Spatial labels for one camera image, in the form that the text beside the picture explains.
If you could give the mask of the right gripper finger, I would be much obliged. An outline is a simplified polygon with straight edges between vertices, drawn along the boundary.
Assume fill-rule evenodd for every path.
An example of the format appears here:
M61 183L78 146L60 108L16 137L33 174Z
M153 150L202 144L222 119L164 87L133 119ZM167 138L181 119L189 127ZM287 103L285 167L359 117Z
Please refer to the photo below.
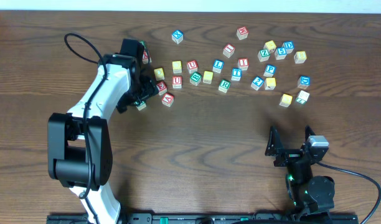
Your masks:
M282 153L282 150L283 144L278 130L274 126L271 126L265 156L278 156Z
M305 144L312 146L314 141L315 141L315 133L312 130L312 128L309 125L307 125L305 127Z

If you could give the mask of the yellow block lower right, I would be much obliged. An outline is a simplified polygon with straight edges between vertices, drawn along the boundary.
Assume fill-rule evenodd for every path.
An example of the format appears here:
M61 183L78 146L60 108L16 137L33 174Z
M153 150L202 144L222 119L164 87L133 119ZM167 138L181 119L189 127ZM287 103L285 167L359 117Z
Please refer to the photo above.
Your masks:
M293 97L291 95L288 95L288 94L283 94L280 98L280 103L279 105L282 106L282 107L289 107L292 103L292 100L293 100Z

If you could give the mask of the red i block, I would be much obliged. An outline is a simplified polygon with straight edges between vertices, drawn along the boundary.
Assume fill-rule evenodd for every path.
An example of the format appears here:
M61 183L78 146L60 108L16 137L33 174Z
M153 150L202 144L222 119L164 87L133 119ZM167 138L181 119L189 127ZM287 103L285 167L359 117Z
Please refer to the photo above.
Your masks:
M249 67L249 62L248 62L247 58L238 59L238 68L239 69L246 71L246 70L248 70L248 67Z
M227 57L230 58L235 52L235 47L232 44L227 44L223 48L223 54Z

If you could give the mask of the green R block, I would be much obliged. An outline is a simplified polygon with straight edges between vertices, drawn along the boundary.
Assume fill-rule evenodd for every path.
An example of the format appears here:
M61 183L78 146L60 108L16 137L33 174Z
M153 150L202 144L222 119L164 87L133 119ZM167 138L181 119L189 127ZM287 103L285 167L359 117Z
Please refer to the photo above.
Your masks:
M222 79L219 84L219 91L226 93L230 88L231 83L228 80Z

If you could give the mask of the blue D block lower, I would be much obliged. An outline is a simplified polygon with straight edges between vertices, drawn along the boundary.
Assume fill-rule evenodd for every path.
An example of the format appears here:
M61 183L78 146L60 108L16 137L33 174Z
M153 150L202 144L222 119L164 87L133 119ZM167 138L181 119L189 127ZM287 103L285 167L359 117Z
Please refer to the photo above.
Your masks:
M311 78L308 76L300 76L298 79L298 88L307 89L311 84Z

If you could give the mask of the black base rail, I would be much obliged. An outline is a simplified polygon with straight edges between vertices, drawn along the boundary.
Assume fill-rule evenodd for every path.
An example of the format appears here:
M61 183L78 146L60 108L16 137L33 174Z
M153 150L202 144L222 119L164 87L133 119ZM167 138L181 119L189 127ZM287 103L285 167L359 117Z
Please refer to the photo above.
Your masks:
M226 224L226 223L358 223L356 215L319 214L301 217L300 220L286 218L279 213L255 213L253 215L153 215L150 213L129 213L120 215L118 223L127 224Z

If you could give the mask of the blue d block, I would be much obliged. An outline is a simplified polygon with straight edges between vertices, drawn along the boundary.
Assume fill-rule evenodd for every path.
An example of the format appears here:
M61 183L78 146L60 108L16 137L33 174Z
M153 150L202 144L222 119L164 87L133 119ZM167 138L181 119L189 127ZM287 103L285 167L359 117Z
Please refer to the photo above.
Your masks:
M294 44L293 41L286 41L283 42L282 47L286 50L287 54L290 54L294 50Z
M300 76L298 79L298 88L307 89L311 84L311 78L308 76Z

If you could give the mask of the blue X block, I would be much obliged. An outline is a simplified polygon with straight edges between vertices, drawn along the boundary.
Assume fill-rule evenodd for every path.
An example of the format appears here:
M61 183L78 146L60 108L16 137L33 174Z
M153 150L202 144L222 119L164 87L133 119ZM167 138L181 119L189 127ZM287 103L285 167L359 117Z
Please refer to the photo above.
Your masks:
M180 30L175 30L171 37L176 44L180 44L184 40L184 34Z

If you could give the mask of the red u block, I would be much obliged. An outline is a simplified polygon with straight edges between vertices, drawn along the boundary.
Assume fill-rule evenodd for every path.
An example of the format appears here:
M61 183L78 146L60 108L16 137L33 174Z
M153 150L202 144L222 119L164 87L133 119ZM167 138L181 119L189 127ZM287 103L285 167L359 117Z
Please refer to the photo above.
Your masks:
M192 74L192 73L198 71L198 67L199 67L199 66L198 66L196 60L188 61L188 62L186 63L186 65L187 65L188 72L189 72L190 74Z
M173 89L182 88L182 76L173 76L172 77L172 87Z

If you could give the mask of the green N block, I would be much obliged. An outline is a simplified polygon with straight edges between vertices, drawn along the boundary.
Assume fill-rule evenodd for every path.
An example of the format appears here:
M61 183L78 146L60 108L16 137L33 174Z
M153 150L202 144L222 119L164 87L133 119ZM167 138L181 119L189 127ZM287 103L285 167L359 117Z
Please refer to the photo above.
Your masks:
M145 101L140 101L137 105L136 105L136 108L141 111L143 109L145 109L146 107L146 102Z

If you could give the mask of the yellow block left middle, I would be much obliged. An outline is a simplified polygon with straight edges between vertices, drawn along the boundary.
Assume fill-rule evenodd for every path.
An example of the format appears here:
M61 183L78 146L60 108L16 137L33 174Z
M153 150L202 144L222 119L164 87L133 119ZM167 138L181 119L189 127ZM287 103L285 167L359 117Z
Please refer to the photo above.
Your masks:
M165 79L165 74L163 68L156 68L154 69L154 75L156 81L161 81Z

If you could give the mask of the blue L block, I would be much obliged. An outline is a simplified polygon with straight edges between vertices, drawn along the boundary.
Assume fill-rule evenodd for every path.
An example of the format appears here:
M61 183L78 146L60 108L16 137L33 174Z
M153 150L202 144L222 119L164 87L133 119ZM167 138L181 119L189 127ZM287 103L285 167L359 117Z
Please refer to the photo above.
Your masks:
M213 63L212 71L215 73L221 73L224 66L224 62L221 60L215 60Z

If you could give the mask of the red A block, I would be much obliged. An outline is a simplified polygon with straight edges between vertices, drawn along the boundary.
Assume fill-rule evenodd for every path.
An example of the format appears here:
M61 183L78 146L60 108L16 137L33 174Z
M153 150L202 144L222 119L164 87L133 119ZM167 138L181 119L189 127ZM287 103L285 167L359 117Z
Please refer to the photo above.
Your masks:
M162 97L162 104L167 106L167 107L171 107L172 104L174 102L174 96L172 94L169 94L169 93L165 93Z

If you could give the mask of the blue 5 block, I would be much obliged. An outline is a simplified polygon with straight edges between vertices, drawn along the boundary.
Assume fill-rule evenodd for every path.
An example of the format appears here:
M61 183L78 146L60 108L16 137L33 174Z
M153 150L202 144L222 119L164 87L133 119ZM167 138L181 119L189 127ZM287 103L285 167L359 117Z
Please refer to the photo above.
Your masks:
M287 52L286 52L286 49L284 47L278 47L275 50L275 59L276 60L283 60L286 58L286 56L287 56Z

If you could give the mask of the red I block upper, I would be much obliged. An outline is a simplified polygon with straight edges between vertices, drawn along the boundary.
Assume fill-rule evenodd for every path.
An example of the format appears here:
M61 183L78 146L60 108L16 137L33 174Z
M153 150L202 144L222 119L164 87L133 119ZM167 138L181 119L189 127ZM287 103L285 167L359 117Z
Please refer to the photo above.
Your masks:
M223 54L227 57L230 58L235 52L235 47L232 44L227 44L223 48Z

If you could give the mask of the red I block lower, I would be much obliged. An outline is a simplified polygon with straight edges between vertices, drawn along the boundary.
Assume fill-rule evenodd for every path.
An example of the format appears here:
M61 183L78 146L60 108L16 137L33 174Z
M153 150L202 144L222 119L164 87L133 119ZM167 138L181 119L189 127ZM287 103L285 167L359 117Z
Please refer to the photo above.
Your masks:
M238 59L238 68L239 69L246 71L246 70L248 70L248 67L249 67L249 62L248 62L247 58Z

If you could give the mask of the blue 2 block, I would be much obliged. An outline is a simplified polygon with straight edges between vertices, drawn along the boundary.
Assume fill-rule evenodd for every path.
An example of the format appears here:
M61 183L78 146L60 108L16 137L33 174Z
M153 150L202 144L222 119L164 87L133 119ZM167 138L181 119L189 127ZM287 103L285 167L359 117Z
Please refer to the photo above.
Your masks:
M258 90L263 86L263 84L264 84L264 79L262 79L262 78L259 77L259 76L256 76L256 77L253 79L252 83L251 83L251 87L252 87L254 90L258 91Z

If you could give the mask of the red H block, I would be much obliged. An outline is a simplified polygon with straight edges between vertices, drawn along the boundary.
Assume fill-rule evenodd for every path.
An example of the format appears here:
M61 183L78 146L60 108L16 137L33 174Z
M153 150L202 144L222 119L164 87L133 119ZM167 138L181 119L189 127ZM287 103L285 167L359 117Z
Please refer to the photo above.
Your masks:
M246 39L248 37L248 34L249 34L249 31L245 26L239 27L237 29L237 37L239 40Z

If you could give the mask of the green B block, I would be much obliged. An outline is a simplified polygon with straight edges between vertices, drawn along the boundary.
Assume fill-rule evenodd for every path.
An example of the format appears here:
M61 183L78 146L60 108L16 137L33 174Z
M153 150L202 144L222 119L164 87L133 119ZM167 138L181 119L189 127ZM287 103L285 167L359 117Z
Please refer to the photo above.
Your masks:
M190 83L193 84L194 86L198 86L201 82L201 74L198 72L194 72L190 76Z

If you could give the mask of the blue P block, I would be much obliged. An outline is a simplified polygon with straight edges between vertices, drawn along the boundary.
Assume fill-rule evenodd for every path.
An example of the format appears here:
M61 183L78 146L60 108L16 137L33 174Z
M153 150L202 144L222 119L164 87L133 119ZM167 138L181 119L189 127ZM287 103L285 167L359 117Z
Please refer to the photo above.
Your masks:
M264 77L273 77L276 72L276 67L274 65L268 64L265 68Z

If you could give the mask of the white green Z block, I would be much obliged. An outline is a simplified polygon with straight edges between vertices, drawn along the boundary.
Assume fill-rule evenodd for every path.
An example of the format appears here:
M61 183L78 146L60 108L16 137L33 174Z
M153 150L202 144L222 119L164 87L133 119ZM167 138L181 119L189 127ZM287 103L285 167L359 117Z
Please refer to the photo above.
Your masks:
M308 101L309 96L308 92L301 90L296 97L296 102L304 105Z

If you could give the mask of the blue T block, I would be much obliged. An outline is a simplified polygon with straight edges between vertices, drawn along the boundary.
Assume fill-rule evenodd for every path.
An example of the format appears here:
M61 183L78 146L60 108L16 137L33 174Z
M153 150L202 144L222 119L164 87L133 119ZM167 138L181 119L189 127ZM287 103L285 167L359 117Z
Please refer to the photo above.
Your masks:
M239 68L232 68L232 81L240 81L242 77L242 70Z

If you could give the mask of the yellow block beside 2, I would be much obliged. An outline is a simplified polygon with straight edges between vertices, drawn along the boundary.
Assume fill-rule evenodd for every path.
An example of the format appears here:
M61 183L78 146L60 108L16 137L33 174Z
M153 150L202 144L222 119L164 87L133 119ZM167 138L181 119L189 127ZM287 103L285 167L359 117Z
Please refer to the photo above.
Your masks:
M276 87L276 78L268 77L265 79L265 90L274 90Z

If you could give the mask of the green F block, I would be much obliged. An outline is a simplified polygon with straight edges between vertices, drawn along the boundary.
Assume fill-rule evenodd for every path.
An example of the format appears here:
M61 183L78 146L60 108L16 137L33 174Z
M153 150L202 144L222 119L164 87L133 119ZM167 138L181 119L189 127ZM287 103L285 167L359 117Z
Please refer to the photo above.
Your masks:
M144 40L140 40L139 42L140 42L140 44L143 45L144 50L146 50L146 49L147 49L147 44L146 44L146 42L145 42Z

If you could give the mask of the yellow block top right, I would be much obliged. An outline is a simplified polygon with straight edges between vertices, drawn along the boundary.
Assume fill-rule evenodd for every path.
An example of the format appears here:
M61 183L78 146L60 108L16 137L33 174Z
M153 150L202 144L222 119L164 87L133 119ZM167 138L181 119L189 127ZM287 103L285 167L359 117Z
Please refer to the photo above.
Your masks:
M273 40L270 40L264 44L263 48L266 49L271 54L276 50L276 44L274 43Z

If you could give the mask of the yellow block beside B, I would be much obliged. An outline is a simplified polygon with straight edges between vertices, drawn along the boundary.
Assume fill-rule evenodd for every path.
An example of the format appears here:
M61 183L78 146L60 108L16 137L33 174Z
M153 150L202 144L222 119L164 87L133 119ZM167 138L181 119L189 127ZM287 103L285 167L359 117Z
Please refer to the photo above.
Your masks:
M213 77L214 77L214 73L213 72L211 72L211 71L205 71L204 75L203 75L203 82L207 83L207 84L211 84Z

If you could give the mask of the blue D block upper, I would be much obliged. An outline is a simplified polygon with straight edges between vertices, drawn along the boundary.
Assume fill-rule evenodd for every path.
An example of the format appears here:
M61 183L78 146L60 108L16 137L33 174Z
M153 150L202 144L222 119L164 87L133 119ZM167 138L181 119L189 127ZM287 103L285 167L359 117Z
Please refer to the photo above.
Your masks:
M290 54L294 50L294 44L293 41L286 41L283 42L282 47L286 50L287 54Z

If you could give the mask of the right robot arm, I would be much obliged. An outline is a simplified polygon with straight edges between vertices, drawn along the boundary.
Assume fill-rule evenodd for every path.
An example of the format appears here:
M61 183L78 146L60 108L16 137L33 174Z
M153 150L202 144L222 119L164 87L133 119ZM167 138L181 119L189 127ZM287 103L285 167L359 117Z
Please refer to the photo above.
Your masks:
M334 180L313 175L311 166L322 161L329 149L324 136L316 135L306 126L305 142L299 149L286 149L278 130L270 128L265 155L273 156L275 167L286 167L286 188L294 209L287 213L293 221L332 223L330 209L334 208Z

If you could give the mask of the yellow block far right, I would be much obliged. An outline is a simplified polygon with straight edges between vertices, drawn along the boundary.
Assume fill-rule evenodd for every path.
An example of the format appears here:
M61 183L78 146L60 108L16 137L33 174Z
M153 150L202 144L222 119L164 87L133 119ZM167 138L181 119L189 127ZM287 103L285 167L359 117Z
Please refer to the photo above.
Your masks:
M305 51L297 51L294 55L295 64L304 63L307 59L307 55Z

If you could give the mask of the red E block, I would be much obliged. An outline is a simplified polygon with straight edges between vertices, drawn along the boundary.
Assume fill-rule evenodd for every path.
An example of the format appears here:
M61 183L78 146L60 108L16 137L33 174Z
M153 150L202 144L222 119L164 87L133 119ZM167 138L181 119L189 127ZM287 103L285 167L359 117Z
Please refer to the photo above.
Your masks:
M164 81L156 83L156 86L160 96L164 95L167 92L167 86Z

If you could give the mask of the yellow block centre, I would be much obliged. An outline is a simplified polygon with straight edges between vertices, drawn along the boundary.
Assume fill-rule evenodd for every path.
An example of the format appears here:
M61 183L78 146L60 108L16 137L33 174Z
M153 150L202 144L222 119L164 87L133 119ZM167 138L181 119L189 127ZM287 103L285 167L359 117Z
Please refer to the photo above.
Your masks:
M173 73L182 73L182 62L180 60L172 62Z

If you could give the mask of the red Y block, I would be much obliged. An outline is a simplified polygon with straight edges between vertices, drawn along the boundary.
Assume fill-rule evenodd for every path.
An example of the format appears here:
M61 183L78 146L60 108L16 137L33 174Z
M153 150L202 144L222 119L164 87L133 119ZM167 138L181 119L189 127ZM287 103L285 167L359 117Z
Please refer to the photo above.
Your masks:
M143 52L142 62L144 64L150 64L152 62L152 59L146 50Z

